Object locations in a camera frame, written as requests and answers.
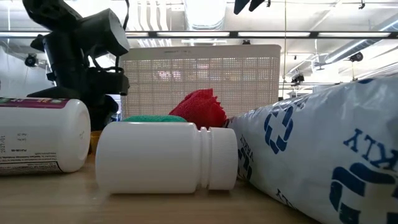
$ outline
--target white ceiling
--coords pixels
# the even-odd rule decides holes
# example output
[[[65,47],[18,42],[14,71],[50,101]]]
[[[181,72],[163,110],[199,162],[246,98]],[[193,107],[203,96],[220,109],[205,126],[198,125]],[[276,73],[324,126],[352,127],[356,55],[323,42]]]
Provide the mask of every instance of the white ceiling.
[[[185,15],[182,0],[167,1],[167,24],[171,30],[186,30]],[[106,2],[106,0],[77,0],[67,1],[82,14],[92,14],[110,7],[120,18],[124,19],[126,5],[124,0]],[[284,0],[272,1],[271,7],[266,4],[260,5],[254,12],[248,11],[248,5],[239,14],[233,14],[233,1],[228,0],[225,12],[224,30],[285,30],[285,3]],[[367,0],[366,7],[359,10],[360,0],[287,0],[286,7],[286,29],[287,30],[350,30],[366,31],[386,19],[398,13],[398,0]],[[147,9],[149,21],[150,10]],[[43,28],[32,22],[27,16],[22,1],[0,1],[0,29],[1,30],[43,30]],[[137,40],[129,40],[131,47],[140,47]],[[16,54],[26,54],[33,52],[29,47],[31,40],[12,39],[9,43],[9,50]],[[333,52],[339,47],[347,44],[350,40],[318,40],[318,54]],[[241,40],[228,40],[226,44],[240,44]],[[278,44],[285,51],[284,40],[254,39],[252,44]],[[184,45],[181,40],[172,40],[172,45]],[[351,62],[338,62],[326,66],[325,70],[318,72],[307,69],[306,81],[311,82],[347,82],[354,74],[356,76],[369,75],[379,68],[394,63],[398,56],[398,51],[394,50],[380,57],[383,54],[398,46],[396,40],[383,40],[368,49],[362,51],[364,60],[354,65]],[[314,40],[287,40],[286,49],[288,53],[308,53],[315,54]],[[281,76],[290,69],[300,64],[307,56],[287,56],[284,66],[284,58],[281,58]]]

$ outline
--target product label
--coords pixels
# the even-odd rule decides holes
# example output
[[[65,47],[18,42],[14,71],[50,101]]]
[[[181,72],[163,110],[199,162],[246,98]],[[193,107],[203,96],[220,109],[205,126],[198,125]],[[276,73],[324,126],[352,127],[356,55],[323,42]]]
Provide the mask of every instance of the product label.
[[[0,107],[62,109],[68,99],[0,97]]]
[[[2,127],[0,175],[62,172],[55,148],[57,136],[51,127]]]

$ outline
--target ceiling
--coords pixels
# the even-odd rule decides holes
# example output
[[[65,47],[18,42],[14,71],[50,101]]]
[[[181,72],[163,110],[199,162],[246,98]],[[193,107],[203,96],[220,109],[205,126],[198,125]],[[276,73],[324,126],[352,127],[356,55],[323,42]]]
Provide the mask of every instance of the ceiling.
[[[136,0],[137,9],[131,11],[130,30],[134,30],[134,19],[137,22],[142,20],[141,7],[143,2],[147,3],[147,29],[153,29],[150,25],[150,5],[154,1]],[[169,30],[187,30],[185,22],[184,5],[182,0],[164,0],[166,8],[166,17],[164,19]],[[157,7],[161,7],[162,0],[156,1]],[[373,30],[379,24],[382,24],[388,18],[397,16],[397,0],[366,0],[366,7],[358,9],[360,0],[287,0],[271,1],[271,7],[266,4],[260,5],[254,12],[248,11],[246,6],[243,11],[235,15],[233,13],[234,1],[228,0],[225,6],[213,5],[213,2],[222,2],[222,0],[187,0],[200,1],[206,7],[195,8],[195,12],[200,19],[208,19],[211,15],[221,14],[224,16],[222,29],[224,30],[338,30],[338,31],[367,31]],[[74,0],[67,1],[83,16],[88,16],[110,7],[119,17],[124,20],[126,5],[124,0]],[[160,12],[156,11],[158,25]],[[0,29],[1,30],[43,30],[44,28],[32,22],[27,16],[22,1],[0,1]],[[129,40],[131,47],[141,47],[137,40]],[[229,39],[216,45],[241,44],[242,40]],[[355,77],[372,75],[373,73],[382,73],[394,71],[397,67],[395,58],[398,56],[398,40],[383,40],[361,52],[364,54],[362,62],[352,64],[349,61],[340,61],[331,65],[326,65],[324,70],[317,70],[317,67],[311,66],[311,61],[316,62],[316,55],[324,55],[334,52],[338,48],[350,43],[352,40],[285,40],[283,39],[253,39],[252,44],[278,44],[282,47],[280,76],[281,80],[284,74],[289,82],[292,73],[289,71],[298,68],[298,72],[304,73],[306,82],[348,82]],[[18,54],[21,57],[29,52],[34,52],[29,47],[29,39],[0,39],[0,44],[7,45],[8,51]],[[182,40],[172,40],[173,46],[189,45],[183,44]],[[303,61],[309,62],[299,66]]]

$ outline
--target green object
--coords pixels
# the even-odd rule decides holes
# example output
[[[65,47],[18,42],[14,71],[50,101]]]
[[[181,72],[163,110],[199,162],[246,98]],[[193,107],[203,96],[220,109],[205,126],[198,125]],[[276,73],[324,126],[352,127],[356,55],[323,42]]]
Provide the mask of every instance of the green object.
[[[126,118],[125,122],[187,122],[179,116],[173,115],[136,115]]]

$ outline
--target white plastic basket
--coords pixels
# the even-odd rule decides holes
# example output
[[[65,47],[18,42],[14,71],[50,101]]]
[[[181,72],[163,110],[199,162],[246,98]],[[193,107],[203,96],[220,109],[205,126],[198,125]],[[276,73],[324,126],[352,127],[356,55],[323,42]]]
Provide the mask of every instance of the white plastic basket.
[[[213,88],[227,116],[275,103],[280,46],[223,45],[131,49],[121,59],[129,78],[123,117],[168,114],[194,90]]]

